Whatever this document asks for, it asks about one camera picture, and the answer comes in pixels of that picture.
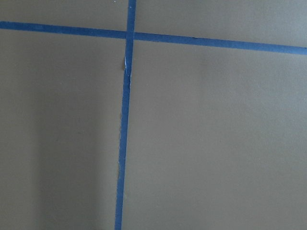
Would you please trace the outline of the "brown paper table cover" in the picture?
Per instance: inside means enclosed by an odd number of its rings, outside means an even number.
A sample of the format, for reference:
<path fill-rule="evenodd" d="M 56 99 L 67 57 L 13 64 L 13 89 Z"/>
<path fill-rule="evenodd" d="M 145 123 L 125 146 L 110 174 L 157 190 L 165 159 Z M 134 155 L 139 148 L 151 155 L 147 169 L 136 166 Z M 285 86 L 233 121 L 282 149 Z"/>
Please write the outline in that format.
<path fill-rule="evenodd" d="M 304 230 L 304 0 L 3 0 L 3 230 Z"/>

